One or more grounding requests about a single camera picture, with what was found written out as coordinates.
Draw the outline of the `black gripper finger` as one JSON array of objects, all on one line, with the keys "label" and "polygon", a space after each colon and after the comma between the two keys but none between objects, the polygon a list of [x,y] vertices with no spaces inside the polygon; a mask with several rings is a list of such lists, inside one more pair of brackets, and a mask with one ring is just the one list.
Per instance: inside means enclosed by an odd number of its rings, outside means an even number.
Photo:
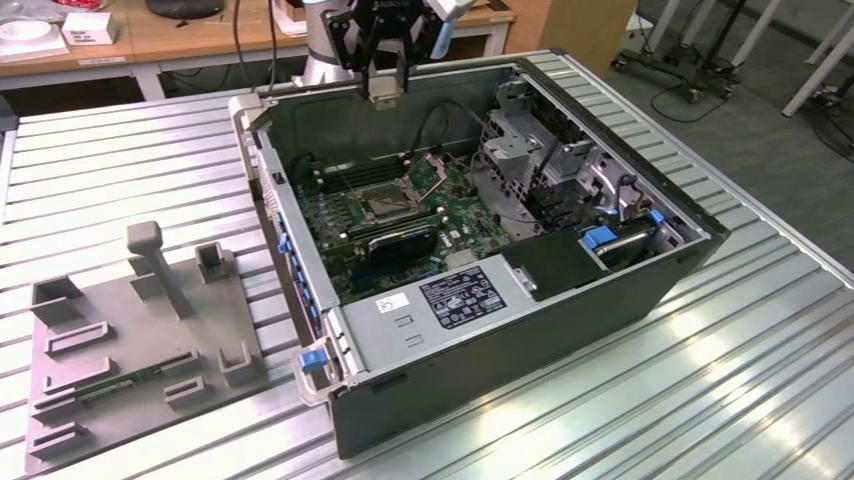
[{"label": "black gripper finger", "polygon": [[369,67],[379,42],[376,12],[371,8],[327,9],[320,18],[339,64],[356,74],[359,94],[367,100]]},{"label": "black gripper finger", "polygon": [[395,79],[401,93],[408,92],[412,68],[428,59],[439,34],[443,20],[432,9],[423,9],[417,15],[409,15],[399,28],[397,60]]}]

